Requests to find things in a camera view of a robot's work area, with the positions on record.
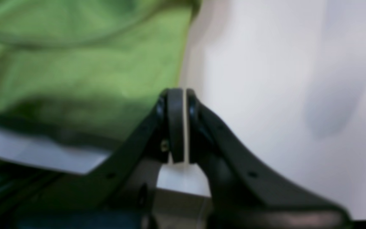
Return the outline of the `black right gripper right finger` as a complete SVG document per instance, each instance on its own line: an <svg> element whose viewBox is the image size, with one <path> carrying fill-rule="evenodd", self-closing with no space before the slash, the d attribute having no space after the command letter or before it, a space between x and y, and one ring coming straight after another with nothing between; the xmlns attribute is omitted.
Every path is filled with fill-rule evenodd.
<svg viewBox="0 0 366 229"><path fill-rule="evenodd" d="M248 150L188 89L189 161L207 177L208 229L350 229L348 212L289 181Z"/></svg>

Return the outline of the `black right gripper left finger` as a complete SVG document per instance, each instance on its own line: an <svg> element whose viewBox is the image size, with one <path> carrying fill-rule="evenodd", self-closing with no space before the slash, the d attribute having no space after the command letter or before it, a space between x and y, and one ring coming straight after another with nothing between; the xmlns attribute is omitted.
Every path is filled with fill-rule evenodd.
<svg viewBox="0 0 366 229"><path fill-rule="evenodd" d="M184 161L183 90L164 90L110 157L82 177L63 176L19 208L10 229L157 229L162 165Z"/></svg>

